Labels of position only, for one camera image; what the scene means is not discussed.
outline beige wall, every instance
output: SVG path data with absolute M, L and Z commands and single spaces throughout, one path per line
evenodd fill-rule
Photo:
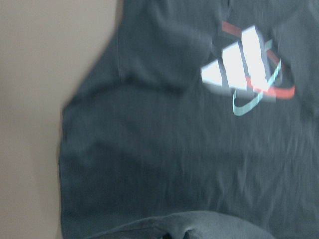
M 61 109 L 120 19 L 117 0 L 0 0 L 0 238 L 59 239 Z

